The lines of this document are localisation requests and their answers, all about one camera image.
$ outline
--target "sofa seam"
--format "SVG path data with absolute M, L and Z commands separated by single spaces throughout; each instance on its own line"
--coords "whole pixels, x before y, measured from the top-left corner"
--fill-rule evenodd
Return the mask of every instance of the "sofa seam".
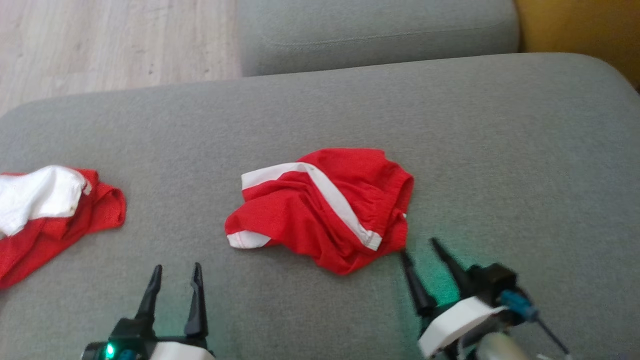
M 435 34 L 435 33 L 452 33 L 452 32 L 470 31 L 470 30 L 487 30 L 487 29 L 492 29 L 492 28 L 496 28 L 498 26 L 501 26 L 501 25 L 507 23 L 508 21 L 509 20 L 505 19 L 505 20 L 502 20 L 502 21 L 500 21 L 500 22 L 498 22 L 496 24 L 493 24 L 491 26 L 481 26 L 481 27 L 478 27 L 478 28 L 466 28 L 466 29 L 454 29 L 454 30 L 438 30 L 438 31 L 407 31 L 407 32 L 404 32 L 404 33 L 389 33 L 389 34 L 382 34 L 382 35 L 369 35 L 369 36 L 366 36 L 366 37 L 338 38 L 338 39 L 322 40 L 322 41 L 315 41 L 315 42 L 289 42 L 289 43 L 283 43 L 283 42 L 276 42 L 276 41 L 270 39 L 265 34 L 263 34 L 262 31 L 258 31 L 257 34 L 263 40 L 265 40 L 267 45 L 270 45 L 272 47 L 283 47 L 283 48 L 289 48 L 289 49 L 304 49 L 304 47 L 308 46 L 308 45 L 312 45 L 312 46 L 310 46 L 310 48 L 319 48 L 319 47 L 338 46 L 338 45 L 344 45 L 344 44 L 354 44 L 354 43 L 359 43 L 359 42 L 371 42 L 372 40 L 378 40 L 378 39 L 406 38 L 406 37 L 414 37 L 414 36 L 428 35 L 428 34 Z

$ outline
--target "yellow wall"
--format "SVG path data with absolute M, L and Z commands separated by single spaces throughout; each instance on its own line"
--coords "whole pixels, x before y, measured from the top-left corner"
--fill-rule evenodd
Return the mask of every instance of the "yellow wall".
M 640 85 L 640 0 L 515 0 L 521 50 L 579 53 Z

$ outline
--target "black cable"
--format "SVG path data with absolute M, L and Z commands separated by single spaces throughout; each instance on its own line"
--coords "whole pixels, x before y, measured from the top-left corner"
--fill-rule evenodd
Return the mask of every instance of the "black cable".
M 547 327 L 547 325 L 542 321 L 542 319 L 537 318 L 536 321 L 538 325 L 540 325 L 540 327 L 547 333 L 549 338 L 551 338 L 551 340 L 553 340 L 554 343 L 556 343 L 556 345 L 562 349 L 564 354 L 570 355 L 569 349 L 562 343 L 562 341 L 560 341 L 560 339 L 558 339 L 558 337 L 551 331 L 551 329 Z

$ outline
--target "wooden floor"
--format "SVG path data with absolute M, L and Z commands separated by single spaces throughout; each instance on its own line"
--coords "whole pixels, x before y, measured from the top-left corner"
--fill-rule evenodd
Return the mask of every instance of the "wooden floor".
M 0 0 L 0 115 L 36 99 L 239 76 L 236 0 Z

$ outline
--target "gray sofa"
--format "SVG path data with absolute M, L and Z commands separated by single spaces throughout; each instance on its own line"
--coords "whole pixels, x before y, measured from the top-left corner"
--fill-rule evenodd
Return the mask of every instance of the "gray sofa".
M 429 288 L 451 281 L 426 240 L 521 275 L 576 359 L 640 352 L 640 98 L 574 54 L 418 61 L 33 102 L 0 119 L 2 169 L 96 168 L 127 221 L 86 236 L 0 293 L 2 359 L 73 359 L 131 316 L 165 266 L 156 330 L 186 321 L 204 270 L 220 359 L 418 359 L 394 254 L 346 277 L 223 231 L 239 177 L 324 147 L 385 149 L 415 176 L 408 248 Z M 514 333 L 558 357 L 534 326 Z
M 518 50 L 512 0 L 238 0 L 245 76 Z

